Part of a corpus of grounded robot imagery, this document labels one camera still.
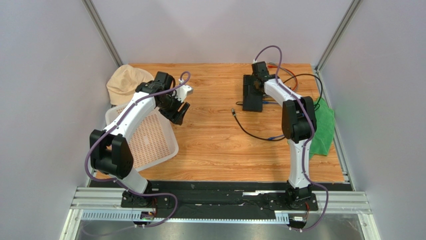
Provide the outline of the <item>black network switch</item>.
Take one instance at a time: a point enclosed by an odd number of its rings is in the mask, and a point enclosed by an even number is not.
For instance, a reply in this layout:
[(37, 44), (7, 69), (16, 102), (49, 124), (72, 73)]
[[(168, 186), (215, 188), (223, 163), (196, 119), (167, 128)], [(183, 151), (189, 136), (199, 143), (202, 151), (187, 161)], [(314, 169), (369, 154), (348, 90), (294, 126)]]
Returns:
[(242, 110), (246, 112), (262, 112), (263, 98), (252, 94), (254, 75), (243, 76)]

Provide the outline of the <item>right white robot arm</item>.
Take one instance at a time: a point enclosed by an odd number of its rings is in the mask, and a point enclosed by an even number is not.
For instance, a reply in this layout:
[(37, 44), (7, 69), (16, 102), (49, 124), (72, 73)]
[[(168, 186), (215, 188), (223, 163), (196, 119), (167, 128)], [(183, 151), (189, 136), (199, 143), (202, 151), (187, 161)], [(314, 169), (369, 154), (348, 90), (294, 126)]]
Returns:
[(284, 202), (290, 209), (303, 208), (312, 197), (309, 150), (316, 131), (313, 99), (295, 93), (277, 74), (271, 75), (264, 61), (254, 62), (251, 67), (254, 88), (272, 97), (282, 107), (281, 129), (288, 140), (291, 160)]

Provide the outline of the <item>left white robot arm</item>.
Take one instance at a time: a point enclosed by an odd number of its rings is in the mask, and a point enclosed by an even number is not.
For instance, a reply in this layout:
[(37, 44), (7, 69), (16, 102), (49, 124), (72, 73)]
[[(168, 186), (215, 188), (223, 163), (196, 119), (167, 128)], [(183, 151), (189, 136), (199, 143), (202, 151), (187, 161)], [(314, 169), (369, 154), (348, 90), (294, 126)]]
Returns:
[(188, 85), (189, 71), (184, 71), (178, 80), (166, 72), (157, 72), (154, 80), (139, 84), (125, 109), (102, 130), (93, 130), (89, 135), (89, 151), (84, 160), (86, 174), (94, 181), (89, 169), (110, 176), (124, 188), (126, 198), (135, 198), (147, 206), (158, 197), (152, 192), (152, 184), (134, 168), (134, 157), (129, 143), (143, 120), (158, 110), (175, 125), (182, 125), (190, 107), (185, 101), (193, 92)]

